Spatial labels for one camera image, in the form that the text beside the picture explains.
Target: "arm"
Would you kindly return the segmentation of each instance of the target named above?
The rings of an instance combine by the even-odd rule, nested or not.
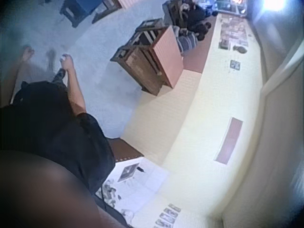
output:
[[[3,82],[1,82],[1,108],[10,104],[19,69],[24,62],[28,61],[32,57],[33,54],[34,50],[31,49],[31,47],[25,48],[22,56],[13,64],[8,75]]]
[[[74,68],[73,59],[70,55],[64,55],[65,60],[61,61],[62,68],[67,71],[67,94],[75,115],[86,113],[85,99],[79,87]]]

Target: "yellow wall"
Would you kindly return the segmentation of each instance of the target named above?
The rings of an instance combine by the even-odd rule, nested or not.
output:
[[[262,88],[260,48],[249,25],[246,23],[251,35],[248,52],[240,54],[232,48],[218,48],[220,20],[221,15],[204,72],[196,78],[198,85],[191,81],[191,89],[186,87],[184,80],[193,75],[184,71],[178,88],[165,97],[149,100],[148,95],[143,96],[123,135],[148,159],[170,172],[159,191],[162,197],[184,210],[216,218],[232,183],[243,178],[238,171],[250,149]],[[230,69],[232,59],[241,62],[240,71]],[[223,165],[214,159],[231,117],[243,121],[243,126],[228,165]]]

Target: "wall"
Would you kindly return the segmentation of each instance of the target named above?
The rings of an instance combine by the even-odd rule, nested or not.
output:
[[[266,98],[256,154],[223,214],[227,228],[281,227],[304,205],[303,63]]]
[[[270,77],[291,57],[288,53],[293,46],[298,46],[303,38],[303,1],[286,0],[282,11],[263,10],[264,0],[250,0],[248,14],[264,51],[266,72]]]

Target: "pile of clothes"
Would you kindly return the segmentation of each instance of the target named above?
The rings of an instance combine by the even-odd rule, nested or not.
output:
[[[216,17],[217,11],[212,10],[212,5],[202,8],[193,0],[170,0],[164,3],[163,9],[172,17],[170,13],[170,4],[174,1],[182,1],[179,8],[179,20],[171,18],[173,30],[181,53],[194,49],[198,41],[202,41],[208,30],[211,28],[211,23],[205,22],[207,17],[211,15]]]

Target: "pink strip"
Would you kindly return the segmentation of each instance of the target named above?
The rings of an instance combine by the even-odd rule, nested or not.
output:
[[[221,150],[216,158],[217,162],[227,165],[232,155],[232,152],[237,144],[239,134],[241,132],[243,121],[236,118],[231,118],[230,125],[226,137],[224,139]]]

